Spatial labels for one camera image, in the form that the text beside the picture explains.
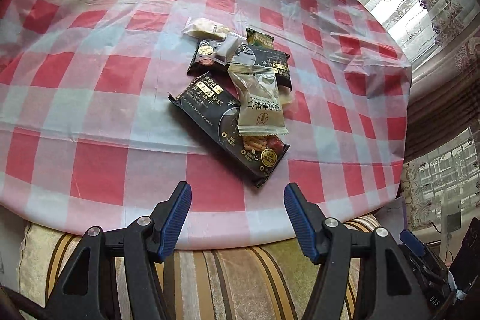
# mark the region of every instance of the black snack package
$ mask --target black snack package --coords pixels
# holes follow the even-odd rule
[[[199,75],[207,71],[227,72],[229,63],[223,63],[215,59],[215,50],[222,44],[222,41],[201,40],[198,43],[193,59],[187,70],[187,75]],[[279,86],[292,89],[290,80],[289,65],[287,63],[290,55],[275,49],[262,48],[255,45],[241,44],[236,51],[230,63],[240,63],[245,65],[262,65],[271,67],[277,74],[277,84]]]
[[[177,98],[181,108],[222,149],[240,163],[256,187],[261,187],[289,149],[277,136],[240,136],[240,102],[207,72],[194,79]]]

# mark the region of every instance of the tablecloth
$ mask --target tablecloth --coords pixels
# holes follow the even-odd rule
[[[191,80],[181,31],[201,16],[291,54],[291,148],[259,190],[167,99]],[[356,0],[3,0],[0,17],[0,201],[26,219],[120,228],[187,180],[178,247],[234,247],[294,236],[290,181],[342,221],[397,193],[411,67]]]

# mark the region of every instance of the gold label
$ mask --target gold label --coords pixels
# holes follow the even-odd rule
[[[211,91],[203,82],[197,82],[195,83],[195,86],[197,86],[200,90],[202,90],[207,96],[211,97],[214,95],[214,92]]]
[[[285,70],[285,71],[288,71],[288,70],[289,70],[289,68],[288,68],[288,67],[286,67],[286,66],[285,66],[285,65],[283,65],[283,64],[277,64],[277,63],[273,63],[273,64],[272,64],[272,67],[273,67],[273,68],[279,68],[279,69],[283,69],[283,70]]]
[[[202,45],[198,48],[198,53],[200,53],[200,55],[211,55],[213,53],[213,46]]]
[[[277,163],[277,154],[274,150],[267,148],[266,150],[262,151],[260,159],[262,160],[262,163],[267,167],[273,167],[275,163]]]
[[[220,94],[223,91],[223,88],[221,88],[219,85],[213,87],[213,91],[215,91],[217,94]]]

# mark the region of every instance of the beige snack package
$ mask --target beige snack package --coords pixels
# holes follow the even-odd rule
[[[230,33],[230,29],[225,25],[206,18],[197,18],[194,20],[188,18],[182,33],[201,40],[224,40],[227,34]]]
[[[273,68],[231,64],[229,75],[239,95],[239,134],[269,136],[289,133],[285,127]]]

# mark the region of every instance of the round table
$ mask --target round table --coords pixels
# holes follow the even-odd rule
[[[235,247],[294,236],[289,182],[342,221],[397,193],[411,67],[356,0],[3,0],[0,16],[0,201],[26,219],[116,229],[186,180],[178,247]],[[167,99],[191,80],[189,17],[291,54],[291,148],[259,190]]]

